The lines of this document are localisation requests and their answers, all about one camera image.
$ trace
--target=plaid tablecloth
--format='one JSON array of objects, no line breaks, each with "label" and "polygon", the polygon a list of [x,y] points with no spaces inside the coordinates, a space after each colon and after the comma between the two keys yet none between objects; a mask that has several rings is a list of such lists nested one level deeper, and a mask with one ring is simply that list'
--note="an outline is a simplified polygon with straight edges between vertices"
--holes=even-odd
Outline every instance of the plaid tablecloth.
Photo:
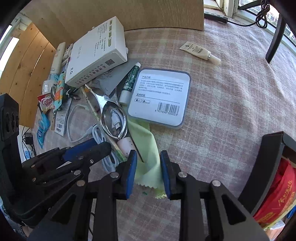
[{"label": "plaid tablecloth", "polygon": [[[263,30],[205,20],[205,30],[178,28],[125,32],[128,57],[141,67],[186,71],[191,91],[185,123],[172,130],[150,125],[158,149],[195,178],[219,179],[236,197],[243,190],[259,150],[261,137],[285,131],[296,138],[296,61],[279,47],[271,64],[265,60],[271,38]],[[179,50],[186,41],[204,46],[221,65]],[[86,103],[83,100],[73,101]],[[34,133],[38,129],[37,114]],[[94,123],[91,113],[77,109],[70,124],[73,138]],[[72,146],[67,138],[48,131],[43,150]],[[100,163],[89,180],[105,175]],[[117,201],[119,240],[178,240],[180,202],[157,200],[149,189],[135,186],[128,201]]]}]

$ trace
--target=wooden board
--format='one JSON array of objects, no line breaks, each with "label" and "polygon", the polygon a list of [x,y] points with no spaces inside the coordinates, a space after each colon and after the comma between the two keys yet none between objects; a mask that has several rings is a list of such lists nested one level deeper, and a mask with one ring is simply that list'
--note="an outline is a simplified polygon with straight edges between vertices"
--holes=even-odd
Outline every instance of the wooden board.
[{"label": "wooden board", "polygon": [[39,32],[28,47],[15,73],[9,95],[19,104],[19,109],[21,109],[33,69],[47,44],[48,40]]},{"label": "wooden board", "polygon": [[34,127],[38,104],[37,96],[42,92],[42,83],[50,72],[54,54],[55,48],[48,43],[28,82],[20,111],[20,125]]},{"label": "wooden board", "polygon": [[9,93],[10,87],[12,85],[15,73],[19,67],[19,64],[26,53],[28,47],[30,46],[33,39],[36,37],[39,30],[32,23],[30,24],[26,31],[20,35],[20,40],[15,46],[13,52],[8,59],[8,62],[4,68],[4,71],[0,79],[0,94]]},{"label": "wooden board", "polygon": [[125,30],[177,27],[203,30],[203,0],[32,0],[23,10],[55,47],[74,43],[116,16]]}]

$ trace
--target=black metal leg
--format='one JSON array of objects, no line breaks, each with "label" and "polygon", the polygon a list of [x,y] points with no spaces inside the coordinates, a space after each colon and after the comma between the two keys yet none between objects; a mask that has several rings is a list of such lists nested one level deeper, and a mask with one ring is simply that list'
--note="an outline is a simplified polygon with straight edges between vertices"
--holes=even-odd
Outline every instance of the black metal leg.
[{"label": "black metal leg", "polygon": [[270,63],[270,61],[272,60],[274,54],[277,51],[277,48],[279,47],[279,44],[281,43],[281,39],[284,35],[285,28],[286,28],[286,21],[283,19],[283,16],[280,14],[279,20],[276,26],[276,31],[274,33],[274,37],[272,38],[271,44],[265,56],[268,63]]},{"label": "black metal leg", "polygon": [[253,1],[253,2],[250,2],[250,3],[247,3],[245,5],[242,5],[242,6],[238,6],[238,10],[246,10],[246,9],[249,9],[249,8],[252,8],[252,7],[257,7],[257,6],[260,6],[261,5],[261,0],[256,0],[256,1]]}]

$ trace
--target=white box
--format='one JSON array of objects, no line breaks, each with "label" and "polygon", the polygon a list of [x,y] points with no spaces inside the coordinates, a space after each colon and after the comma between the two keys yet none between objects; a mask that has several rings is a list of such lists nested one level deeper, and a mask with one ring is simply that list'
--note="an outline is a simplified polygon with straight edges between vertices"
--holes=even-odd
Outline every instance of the white box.
[{"label": "white box", "polygon": [[78,88],[126,61],[123,26],[113,17],[74,43],[65,83]]}]

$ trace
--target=blue gripper pad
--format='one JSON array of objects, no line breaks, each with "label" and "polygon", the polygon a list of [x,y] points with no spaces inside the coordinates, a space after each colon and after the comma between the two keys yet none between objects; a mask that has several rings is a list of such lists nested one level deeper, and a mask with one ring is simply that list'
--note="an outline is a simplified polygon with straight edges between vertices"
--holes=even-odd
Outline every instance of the blue gripper pad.
[{"label": "blue gripper pad", "polygon": [[165,163],[165,159],[167,157],[167,155],[165,155],[166,152],[162,151],[160,153],[160,165],[161,165],[161,172],[163,174],[163,184],[165,186],[165,193],[168,197],[168,199],[170,199],[170,195],[171,195],[171,191],[170,191],[170,178],[169,178],[169,174],[168,174],[168,167]]},{"label": "blue gripper pad", "polygon": [[84,152],[85,150],[90,149],[95,145],[97,145],[97,143],[94,140],[94,138],[84,141],[66,150],[66,152],[63,155],[63,159],[65,160],[65,162],[68,162],[68,161],[72,162],[73,160],[75,160],[75,157],[79,155],[79,153]]},{"label": "blue gripper pad", "polygon": [[136,168],[137,168],[137,152],[131,150],[126,165],[129,165],[128,175],[126,178],[126,198],[129,198],[133,191],[133,182],[135,179]]}]

